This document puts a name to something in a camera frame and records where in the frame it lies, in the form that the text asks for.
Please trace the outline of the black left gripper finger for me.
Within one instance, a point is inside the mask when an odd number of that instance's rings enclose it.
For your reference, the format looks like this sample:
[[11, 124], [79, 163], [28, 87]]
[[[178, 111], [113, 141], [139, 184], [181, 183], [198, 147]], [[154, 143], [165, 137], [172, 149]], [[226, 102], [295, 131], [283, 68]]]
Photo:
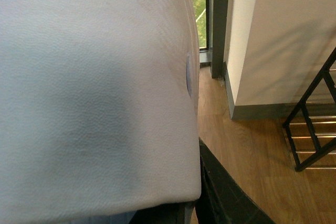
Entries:
[[239, 187], [199, 139], [202, 193], [195, 205], [199, 223], [274, 223]]

